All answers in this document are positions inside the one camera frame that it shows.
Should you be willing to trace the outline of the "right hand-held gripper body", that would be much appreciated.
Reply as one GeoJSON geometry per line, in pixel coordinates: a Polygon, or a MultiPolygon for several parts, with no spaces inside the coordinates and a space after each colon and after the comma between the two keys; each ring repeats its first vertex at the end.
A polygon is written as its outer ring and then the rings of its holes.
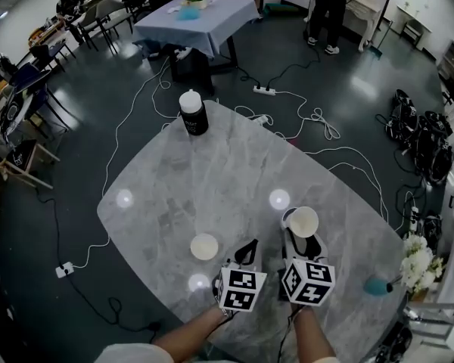
{"type": "Polygon", "coordinates": [[[331,265],[293,258],[281,278],[288,301],[304,306],[320,306],[335,286],[331,265]]]}

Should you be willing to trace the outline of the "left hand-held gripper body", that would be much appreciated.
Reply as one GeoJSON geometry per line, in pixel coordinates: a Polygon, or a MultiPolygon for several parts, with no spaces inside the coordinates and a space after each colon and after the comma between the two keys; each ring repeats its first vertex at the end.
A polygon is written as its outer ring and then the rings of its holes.
{"type": "Polygon", "coordinates": [[[252,312],[266,278],[264,272],[222,267],[212,281],[214,298],[224,312],[252,312]]]}

